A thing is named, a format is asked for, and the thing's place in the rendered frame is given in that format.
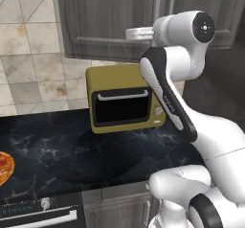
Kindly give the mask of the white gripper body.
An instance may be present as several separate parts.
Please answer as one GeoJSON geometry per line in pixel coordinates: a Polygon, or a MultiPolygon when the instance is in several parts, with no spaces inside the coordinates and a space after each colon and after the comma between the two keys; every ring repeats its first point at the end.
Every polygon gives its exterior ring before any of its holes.
{"type": "Polygon", "coordinates": [[[132,28],[125,30],[127,40],[151,40],[154,32],[152,27],[132,28]]]}

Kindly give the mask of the grey base cabinet door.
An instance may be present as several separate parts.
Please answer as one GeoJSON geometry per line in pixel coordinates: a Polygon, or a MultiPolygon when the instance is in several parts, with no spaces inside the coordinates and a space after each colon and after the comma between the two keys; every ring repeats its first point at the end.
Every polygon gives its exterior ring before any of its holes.
{"type": "Polygon", "coordinates": [[[86,191],[82,201],[86,228],[147,228],[159,209],[145,181],[86,191]]]}

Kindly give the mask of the yellow toaster oven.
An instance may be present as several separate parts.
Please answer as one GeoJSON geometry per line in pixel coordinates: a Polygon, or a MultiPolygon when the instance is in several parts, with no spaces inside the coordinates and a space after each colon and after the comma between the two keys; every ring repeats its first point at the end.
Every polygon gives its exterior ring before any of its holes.
{"type": "Polygon", "coordinates": [[[133,129],[162,126],[166,120],[166,112],[155,114],[156,107],[162,107],[153,90],[140,75],[137,64],[90,67],[86,70],[87,98],[90,112],[90,122],[94,133],[119,132],[133,129]],[[133,87],[149,87],[152,91],[149,119],[146,122],[96,127],[92,112],[92,93],[101,90],[112,90],[133,87]]]}

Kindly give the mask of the black toaster oven door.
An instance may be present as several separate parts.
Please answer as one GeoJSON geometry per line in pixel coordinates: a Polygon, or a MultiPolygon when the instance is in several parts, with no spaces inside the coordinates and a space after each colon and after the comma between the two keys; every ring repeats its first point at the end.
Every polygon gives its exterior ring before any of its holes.
{"type": "Polygon", "coordinates": [[[146,122],[149,119],[152,91],[149,87],[133,87],[112,90],[101,90],[92,93],[92,112],[96,127],[128,125],[146,122]],[[148,96],[138,99],[99,101],[98,94],[104,97],[142,94],[148,96]]]}

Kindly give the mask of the pizza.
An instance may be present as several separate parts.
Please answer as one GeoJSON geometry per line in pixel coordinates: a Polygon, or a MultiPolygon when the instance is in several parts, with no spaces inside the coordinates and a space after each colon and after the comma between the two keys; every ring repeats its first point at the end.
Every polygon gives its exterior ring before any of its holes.
{"type": "Polygon", "coordinates": [[[0,186],[5,184],[14,172],[15,162],[11,155],[0,151],[0,186]]]}

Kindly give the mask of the silver oven knob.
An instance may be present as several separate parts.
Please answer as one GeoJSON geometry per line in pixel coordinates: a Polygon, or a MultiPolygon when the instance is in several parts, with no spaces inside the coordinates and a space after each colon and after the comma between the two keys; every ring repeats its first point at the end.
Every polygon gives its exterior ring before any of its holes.
{"type": "Polygon", "coordinates": [[[44,197],[41,199],[41,207],[44,211],[49,209],[51,206],[51,198],[50,197],[44,197]]]}

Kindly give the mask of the black oven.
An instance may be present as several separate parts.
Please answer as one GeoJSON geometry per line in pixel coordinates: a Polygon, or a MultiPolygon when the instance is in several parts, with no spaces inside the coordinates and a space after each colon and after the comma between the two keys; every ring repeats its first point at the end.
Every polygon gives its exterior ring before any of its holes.
{"type": "Polygon", "coordinates": [[[44,228],[86,228],[80,193],[62,194],[50,198],[51,206],[46,211],[41,207],[42,198],[0,205],[0,228],[62,217],[72,210],[77,211],[77,220],[44,228]]]}

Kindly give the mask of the grey wood wall cabinet door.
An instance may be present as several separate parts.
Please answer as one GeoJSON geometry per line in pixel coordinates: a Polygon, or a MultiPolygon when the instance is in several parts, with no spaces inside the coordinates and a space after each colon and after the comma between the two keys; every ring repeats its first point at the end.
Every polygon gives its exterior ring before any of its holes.
{"type": "Polygon", "coordinates": [[[125,31],[152,25],[154,0],[57,0],[65,56],[136,62],[150,46],[125,31]]]}
{"type": "Polygon", "coordinates": [[[245,0],[174,0],[173,12],[205,11],[214,21],[210,49],[230,49],[245,8],[245,0]]]}

